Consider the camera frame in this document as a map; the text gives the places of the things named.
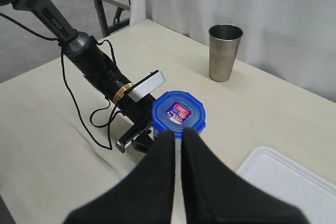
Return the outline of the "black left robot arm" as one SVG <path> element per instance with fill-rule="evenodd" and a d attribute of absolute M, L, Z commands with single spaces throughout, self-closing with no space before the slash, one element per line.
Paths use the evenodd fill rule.
<path fill-rule="evenodd" d="M 61 58 L 68 58 L 83 74 L 85 79 L 100 91 L 113 108 L 108 122 L 110 128 L 118 113 L 126 116 L 133 125 L 116 141 L 120 152 L 133 145 L 138 152 L 146 153 L 153 144 L 150 138 L 152 104 L 155 98 L 150 92 L 137 95 L 135 90 L 159 71 L 151 72 L 138 83 L 132 83 L 122 74 L 114 55 L 108 56 L 100 50 L 101 45 L 94 36 L 77 31 L 63 17 L 51 0 L 1 0 L 1 5 L 11 4 L 13 9 L 33 13 L 54 35 L 61 47 Z"/>

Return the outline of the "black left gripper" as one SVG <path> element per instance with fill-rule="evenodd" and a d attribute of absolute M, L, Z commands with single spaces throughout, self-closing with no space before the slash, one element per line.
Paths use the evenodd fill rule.
<path fill-rule="evenodd" d="M 123 97 L 118 101 L 120 111 L 133 123 L 133 125 L 116 141 L 116 148 L 124 153 L 131 145 L 142 153 L 147 153 L 154 141 L 150 137 L 152 124 L 152 103 L 155 98 L 147 94 L 139 102 L 134 102 L 128 97 L 127 89 Z"/>

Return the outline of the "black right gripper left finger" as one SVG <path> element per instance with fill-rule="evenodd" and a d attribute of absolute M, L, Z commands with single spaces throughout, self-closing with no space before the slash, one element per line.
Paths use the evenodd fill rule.
<path fill-rule="evenodd" d="M 73 210 L 65 223 L 170 223 L 175 185 L 175 136 L 162 131 L 117 185 Z"/>

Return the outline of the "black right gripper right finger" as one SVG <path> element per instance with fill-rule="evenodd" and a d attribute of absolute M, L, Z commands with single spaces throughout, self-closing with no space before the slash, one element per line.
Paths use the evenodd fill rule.
<path fill-rule="evenodd" d="M 298 207 L 223 164 L 190 127 L 182 133 L 181 179 L 187 223 L 308 223 Z"/>

